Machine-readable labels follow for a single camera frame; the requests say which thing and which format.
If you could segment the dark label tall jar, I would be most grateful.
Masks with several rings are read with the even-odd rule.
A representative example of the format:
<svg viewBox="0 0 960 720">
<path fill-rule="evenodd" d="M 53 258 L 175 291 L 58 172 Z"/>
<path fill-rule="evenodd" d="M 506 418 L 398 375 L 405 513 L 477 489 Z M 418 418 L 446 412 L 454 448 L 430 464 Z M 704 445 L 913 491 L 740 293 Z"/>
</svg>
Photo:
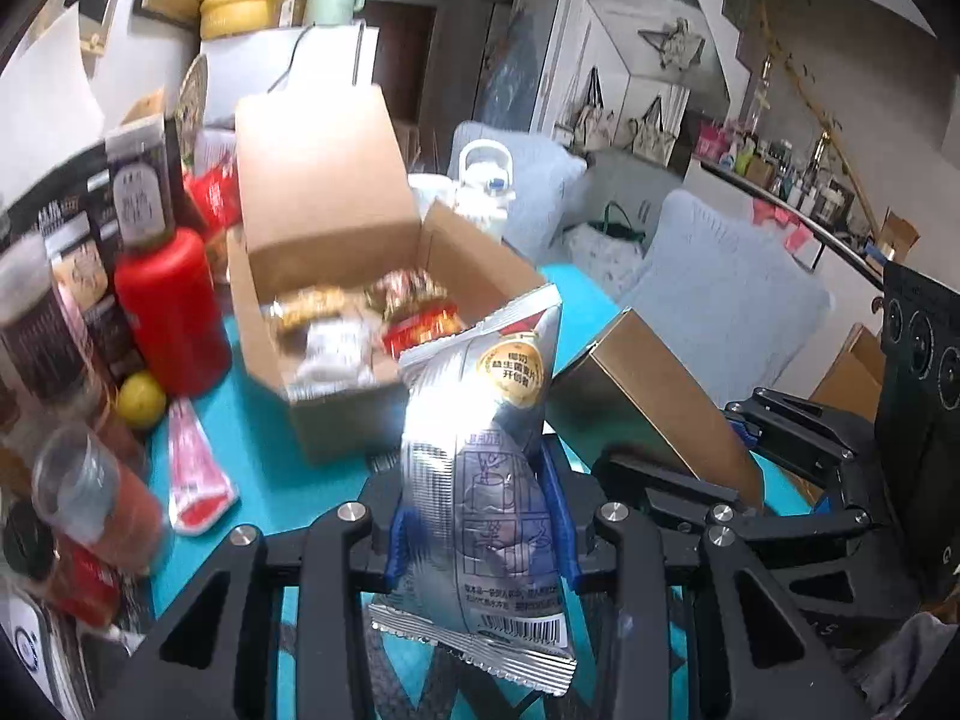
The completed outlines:
<svg viewBox="0 0 960 720">
<path fill-rule="evenodd" d="M 37 232 L 2 254 L 2 343 L 26 390 L 44 408 L 60 419 L 93 418 L 103 390 L 68 325 Z"/>
</svg>

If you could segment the gold paper box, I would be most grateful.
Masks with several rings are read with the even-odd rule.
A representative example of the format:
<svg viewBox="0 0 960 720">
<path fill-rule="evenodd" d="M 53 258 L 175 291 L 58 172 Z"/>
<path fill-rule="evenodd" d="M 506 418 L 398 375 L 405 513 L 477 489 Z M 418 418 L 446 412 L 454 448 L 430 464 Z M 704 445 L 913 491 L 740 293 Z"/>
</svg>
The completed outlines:
<svg viewBox="0 0 960 720">
<path fill-rule="evenodd" d="M 620 312 L 555 374 L 547 422 L 587 465 L 609 445 L 639 445 L 675 472 L 763 505 L 763 475 L 743 440 L 635 310 Z"/>
</svg>

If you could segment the red canister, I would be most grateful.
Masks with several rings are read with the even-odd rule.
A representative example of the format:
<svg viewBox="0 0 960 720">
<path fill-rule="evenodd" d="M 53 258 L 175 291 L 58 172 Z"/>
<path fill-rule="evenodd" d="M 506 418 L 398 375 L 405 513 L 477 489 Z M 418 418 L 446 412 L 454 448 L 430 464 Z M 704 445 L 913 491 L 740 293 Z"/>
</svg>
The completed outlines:
<svg viewBox="0 0 960 720">
<path fill-rule="evenodd" d="M 146 367 L 170 397 L 201 397 L 226 376 L 231 348 L 197 232 L 178 227 L 160 249 L 122 255 L 114 284 Z"/>
</svg>

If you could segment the open cardboard box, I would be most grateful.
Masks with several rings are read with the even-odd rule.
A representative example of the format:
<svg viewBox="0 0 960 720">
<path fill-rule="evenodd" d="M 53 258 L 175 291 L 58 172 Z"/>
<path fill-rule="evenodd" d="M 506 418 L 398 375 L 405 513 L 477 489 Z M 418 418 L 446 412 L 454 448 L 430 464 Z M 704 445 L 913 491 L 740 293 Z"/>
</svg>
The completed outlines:
<svg viewBox="0 0 960 720">
<path fill-rule="evenodd" d="M 313 286 L 359 293 L 421 266 L 477 323 L 544 278 L 454 211 L 421 215 L 379 86 L 249 94 L 235 124 L 242 227 L 228 268 L 245 372 L 285 403 L 311 463 L 393 449 L 407 405 L 397 362 L 376 355 L 368 387 L 290 394 L 301 358 L 275 341 L 263 306 Z"/>
</svg>

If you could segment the far grey covered chair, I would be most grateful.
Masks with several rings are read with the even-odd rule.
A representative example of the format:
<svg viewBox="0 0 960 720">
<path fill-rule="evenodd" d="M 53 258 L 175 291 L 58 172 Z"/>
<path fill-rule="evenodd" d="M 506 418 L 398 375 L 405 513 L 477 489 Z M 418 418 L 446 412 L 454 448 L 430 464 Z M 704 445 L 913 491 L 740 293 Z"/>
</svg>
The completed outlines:
<svg viewBox="0 0 960 720">
<path fill-rule="evenodd" d="M 571 206 L 574 184 L 586 172 L 586 161 L 539 133 L 498 130 L 465 121 L 452 135 L 449 176 L 457 174 L 460 150 L 473 140 L 494 140 L 511 153 L 516 200 L 503 239 L 524 259 L 542 265 Z"/>
</svg>

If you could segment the silver foil snack bag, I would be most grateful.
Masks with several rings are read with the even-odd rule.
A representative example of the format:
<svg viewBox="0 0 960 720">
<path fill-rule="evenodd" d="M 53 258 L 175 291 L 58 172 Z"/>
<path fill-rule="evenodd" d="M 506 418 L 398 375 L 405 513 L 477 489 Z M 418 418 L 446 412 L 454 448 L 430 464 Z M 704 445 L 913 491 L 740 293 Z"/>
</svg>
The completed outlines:
<svg viewBox="0 0 960 720">
<path fill-rule="evenodd" d="M 562 296 L 542 284 L 402 355 L 398 579 L 370 606 L 382 632 L 550 695 L 576 671 L 535 471 L 561 321 Z"/>
</svg>

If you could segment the near grey covered chair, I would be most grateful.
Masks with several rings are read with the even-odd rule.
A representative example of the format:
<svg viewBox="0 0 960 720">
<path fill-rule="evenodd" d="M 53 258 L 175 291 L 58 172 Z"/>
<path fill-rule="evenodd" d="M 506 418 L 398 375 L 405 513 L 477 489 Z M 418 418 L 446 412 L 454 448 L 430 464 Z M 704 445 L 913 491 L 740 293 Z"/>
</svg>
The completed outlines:
<svg viewBox="0 0 960 720">
<path fill-rule="evenodd" d="M 718 406 L 770 387 L 833 309 L 771 234 L 675 188 L 620 296 Z"/>
</svg>

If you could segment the dark jar on canister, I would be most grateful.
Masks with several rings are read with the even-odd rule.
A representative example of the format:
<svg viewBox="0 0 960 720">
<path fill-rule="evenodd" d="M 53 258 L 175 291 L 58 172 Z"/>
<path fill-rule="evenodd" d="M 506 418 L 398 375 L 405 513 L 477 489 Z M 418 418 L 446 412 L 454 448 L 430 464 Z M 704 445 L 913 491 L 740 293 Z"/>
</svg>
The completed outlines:
<svg viewBox="0 0 960 720">
<path fill-rule="evenodd" d="M 161 114 L 114 128 L 104 138 L 110 193 L 122 242 L 132 252 L 163 247 L 174 232 Z"/>
</svg>

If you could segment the white thermos pot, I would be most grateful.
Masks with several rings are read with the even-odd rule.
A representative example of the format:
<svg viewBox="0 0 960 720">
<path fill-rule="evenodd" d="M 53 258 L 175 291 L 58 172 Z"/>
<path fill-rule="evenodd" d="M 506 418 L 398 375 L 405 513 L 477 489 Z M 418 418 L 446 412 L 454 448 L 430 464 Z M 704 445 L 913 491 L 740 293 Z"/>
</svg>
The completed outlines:
<svg viewBox="0 0 960 720">
<path fill-rule="evenodd" d="M 496 140 L 477 138 L 460 150 L 452 210 L 496 242 L 503 240 L 516 200 L 514 161 Z"/>
</svg>

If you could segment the yellow green fruit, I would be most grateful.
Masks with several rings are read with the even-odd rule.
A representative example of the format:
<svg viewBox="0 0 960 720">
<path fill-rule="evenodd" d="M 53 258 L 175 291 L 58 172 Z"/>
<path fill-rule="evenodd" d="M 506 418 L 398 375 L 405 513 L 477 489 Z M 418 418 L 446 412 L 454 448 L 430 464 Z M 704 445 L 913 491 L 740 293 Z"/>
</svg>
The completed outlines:
<svg viewBox="0 0 960 720">
<path fill-rule="evenodd" d="M 116 411 L 133 431 L 151 431 L 166 415 L 167 396 L 148 372 L 128 376 L 117 390 Z"/>
</svg>

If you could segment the white mini fridge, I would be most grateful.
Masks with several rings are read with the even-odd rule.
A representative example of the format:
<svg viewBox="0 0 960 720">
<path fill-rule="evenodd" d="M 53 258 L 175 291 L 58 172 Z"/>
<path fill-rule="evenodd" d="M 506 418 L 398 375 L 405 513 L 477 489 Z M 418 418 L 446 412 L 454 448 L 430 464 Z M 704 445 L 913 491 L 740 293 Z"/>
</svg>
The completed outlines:
<svg viewBox="0 0 960 720">
<path fill-rule="evenodd" d="M 249 94 L 311 94 L 329 86 L 371 83 L 377 43 L 379 29 L 361 21 L 205 41 L 200 51 L 208 70 L 203 123 L 228 127 L 236 104 Z"/>
</svg>

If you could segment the orange label clear jar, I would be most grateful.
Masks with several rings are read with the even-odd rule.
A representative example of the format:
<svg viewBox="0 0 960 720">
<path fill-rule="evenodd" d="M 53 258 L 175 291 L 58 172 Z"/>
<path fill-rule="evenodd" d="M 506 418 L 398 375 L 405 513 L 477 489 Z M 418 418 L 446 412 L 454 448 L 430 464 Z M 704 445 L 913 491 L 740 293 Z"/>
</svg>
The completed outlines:
<svg viewBox="0 0 960 720">
<path fill-rule="evenodd" d="M 31 497 L 44 522 L 121 572 L 143 577 L 163 561 L 161 502 L 84 424 L 57 427 L 44 442 Z"/>
</svg>

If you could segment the yellow waffle snack bag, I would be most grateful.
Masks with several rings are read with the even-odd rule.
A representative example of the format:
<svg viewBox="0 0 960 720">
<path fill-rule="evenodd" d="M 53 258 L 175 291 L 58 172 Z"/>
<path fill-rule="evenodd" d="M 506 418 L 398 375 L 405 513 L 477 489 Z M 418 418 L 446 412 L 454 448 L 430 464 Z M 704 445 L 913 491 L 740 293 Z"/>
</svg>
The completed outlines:
<svg viewBox="0 0 960 720">
<path fill-rule="evenodd" d="M 275 333 L 296 332 L 318 320 L 335 319 L 358 307 L 355 294 L 333 286 L 311 286 L 281 294 L 263 309 Z"/>
</svg>

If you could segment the brown cardboard box on floor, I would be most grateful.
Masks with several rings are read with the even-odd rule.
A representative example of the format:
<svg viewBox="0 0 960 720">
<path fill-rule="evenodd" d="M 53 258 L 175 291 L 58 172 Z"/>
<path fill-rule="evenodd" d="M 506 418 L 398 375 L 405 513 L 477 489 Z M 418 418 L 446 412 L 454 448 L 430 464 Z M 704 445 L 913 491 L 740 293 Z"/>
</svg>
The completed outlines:
<svg viewBox="0 0 960 720">
<path fill-rule="evenodd" d="M 812 401 L 874 422 L 884 367 L 885 356 L 878 338 L 862 323 L 855 323 L 832 366 L 815 387 Z"/>
</svg>

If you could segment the wall intercom panel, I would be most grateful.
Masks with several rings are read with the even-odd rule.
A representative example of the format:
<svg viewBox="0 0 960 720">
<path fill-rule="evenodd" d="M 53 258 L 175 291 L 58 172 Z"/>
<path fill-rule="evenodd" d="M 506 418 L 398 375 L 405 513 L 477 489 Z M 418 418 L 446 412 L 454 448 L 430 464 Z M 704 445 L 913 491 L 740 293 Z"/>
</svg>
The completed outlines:
<svg viewBox="0 0 960 720">
<path fill-rule="evenodd" d="M 80 44 L 86 54 L 103 57 L 117 0 L 64 0 L 64 9 L 76 8 Z"/>
</svg>

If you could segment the red label dark-lid jar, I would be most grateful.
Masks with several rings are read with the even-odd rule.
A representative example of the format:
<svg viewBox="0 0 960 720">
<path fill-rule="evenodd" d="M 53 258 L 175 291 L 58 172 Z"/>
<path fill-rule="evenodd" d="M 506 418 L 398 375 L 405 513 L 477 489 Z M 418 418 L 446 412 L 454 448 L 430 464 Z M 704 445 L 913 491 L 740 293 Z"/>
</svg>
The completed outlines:
<svg viewBox="0 0 960 720">
<path fill-rule="evenodd" d="M 29 500 L 10 507 L 2 553 L 14 580 L 60 613 L 93 629 L 109 628 L 117 616 L 122 592 L 116 571 L 47 525 Z"/>
</svg>

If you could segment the white bread packet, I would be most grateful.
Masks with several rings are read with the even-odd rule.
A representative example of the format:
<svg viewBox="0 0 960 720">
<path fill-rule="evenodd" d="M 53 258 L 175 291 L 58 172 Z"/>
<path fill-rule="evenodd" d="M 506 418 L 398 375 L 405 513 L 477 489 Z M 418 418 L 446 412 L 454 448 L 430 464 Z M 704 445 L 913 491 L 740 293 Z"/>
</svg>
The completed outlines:
<svg viewBox="0 0 960 720">
<path fill-rule="evenodd" d="M 299 398 L 370 387 L 374 343 L 368 325 L 359 319 L 325 319 L 309 325 L 304 359 L 286 388 Z"/>
</svg>

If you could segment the dark entrance door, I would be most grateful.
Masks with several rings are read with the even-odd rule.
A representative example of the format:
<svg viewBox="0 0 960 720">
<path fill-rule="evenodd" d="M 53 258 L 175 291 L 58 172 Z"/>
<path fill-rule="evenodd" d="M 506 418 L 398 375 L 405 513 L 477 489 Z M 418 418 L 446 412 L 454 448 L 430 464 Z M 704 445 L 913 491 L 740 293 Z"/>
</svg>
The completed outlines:
<svg viewBox="0 0 960 720">
<path fill-rule="evenodd" d="M 368 28 L 379 29 L 373 82 L 381 86 L 391 117 L 413 124 L 420 114 L 436 8 L 368 2 L 363 15 Z"/>
</svg>

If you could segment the grey covered chair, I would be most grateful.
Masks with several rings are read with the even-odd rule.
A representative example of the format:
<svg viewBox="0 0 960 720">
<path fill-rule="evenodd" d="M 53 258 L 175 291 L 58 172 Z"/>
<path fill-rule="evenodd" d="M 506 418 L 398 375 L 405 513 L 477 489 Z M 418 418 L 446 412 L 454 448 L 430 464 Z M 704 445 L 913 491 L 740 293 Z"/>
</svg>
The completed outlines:
<svg viewBox="0 0 960 720">
<path fill-rule="evenodd" d="M 833 309 L 771 234 L 675 188 L 620 296 L 718 406 L 770 387 Z"/>
<path fill-rule="evenodd" d="M 586 172 L 586 161 L 539 133 L 498 130 L 465 121 L 452 135 L 449 176 L 457 174 L 460 150 L 473 140 L 494 140 L 511 153 L 516 200 L 503 239 L 524 259 L 542 265 L 571 206 L 574 184 Z"/>
</svg>

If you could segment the large red snack bag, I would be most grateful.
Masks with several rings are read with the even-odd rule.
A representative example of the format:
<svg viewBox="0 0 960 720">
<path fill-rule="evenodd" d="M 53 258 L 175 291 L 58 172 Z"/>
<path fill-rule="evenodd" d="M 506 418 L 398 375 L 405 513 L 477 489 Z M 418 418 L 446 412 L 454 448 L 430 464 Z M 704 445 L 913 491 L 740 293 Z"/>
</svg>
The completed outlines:
<svg viewBox="0 0 960 720">
<path fill-rule="evenodd" d="M 466 326 L 452 302 L 430 305 L 387 328 L 382 335 L 382 346 L 389 355 L 398 359 L 407 349 L 457 335 L 464 328 Z"/>
</svg>

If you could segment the pink cone pouch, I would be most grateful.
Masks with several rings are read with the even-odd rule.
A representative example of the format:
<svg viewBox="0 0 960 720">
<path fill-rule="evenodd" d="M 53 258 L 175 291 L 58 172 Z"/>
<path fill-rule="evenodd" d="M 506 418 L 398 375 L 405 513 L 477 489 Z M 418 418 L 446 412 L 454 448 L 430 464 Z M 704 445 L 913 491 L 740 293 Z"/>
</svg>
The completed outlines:
<svg viewBox="0 0 960 720">
<path fill-rule="evenodd" d="M 239 489 L 215 460 L 189 398 L 169 406 L 167 468 L 167 516 L 178 535 L 203 535 L 238 502 Z"/>
</svg>

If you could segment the woven round fan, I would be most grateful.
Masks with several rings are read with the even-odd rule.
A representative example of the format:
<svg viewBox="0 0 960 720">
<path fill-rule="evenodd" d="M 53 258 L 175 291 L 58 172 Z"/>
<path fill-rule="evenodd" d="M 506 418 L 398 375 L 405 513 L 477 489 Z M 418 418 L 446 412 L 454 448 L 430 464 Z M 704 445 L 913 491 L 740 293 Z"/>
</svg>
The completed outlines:
<svg viewBox="0 0 960 720">
<path fill-rule="evenodd" d="M 195 161 L 197 133 L 202 130 L 208 88 L 208 62 L 205 54 L 199 54 L 185 72 L 179 88 L 178 102 L 174 107 L 174 124 L 178 131 L 179 153 L 185 167 Z"/>
</svg>

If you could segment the brown cereal bag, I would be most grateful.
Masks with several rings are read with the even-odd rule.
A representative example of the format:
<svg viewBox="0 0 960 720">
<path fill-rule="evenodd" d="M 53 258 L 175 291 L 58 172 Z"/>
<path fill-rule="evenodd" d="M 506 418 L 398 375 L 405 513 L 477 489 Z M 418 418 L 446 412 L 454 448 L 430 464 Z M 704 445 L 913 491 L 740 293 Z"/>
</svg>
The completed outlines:
<svg viewBox="0 0 960 720">
<path fill-rule="evenodd" d="M 384 322 L 395 323 L 415 316 L 430 305 L 441 304 L 449 293 L 427 270 L 399 268 L 364 289 L 364 297 Z"/>
</svg>

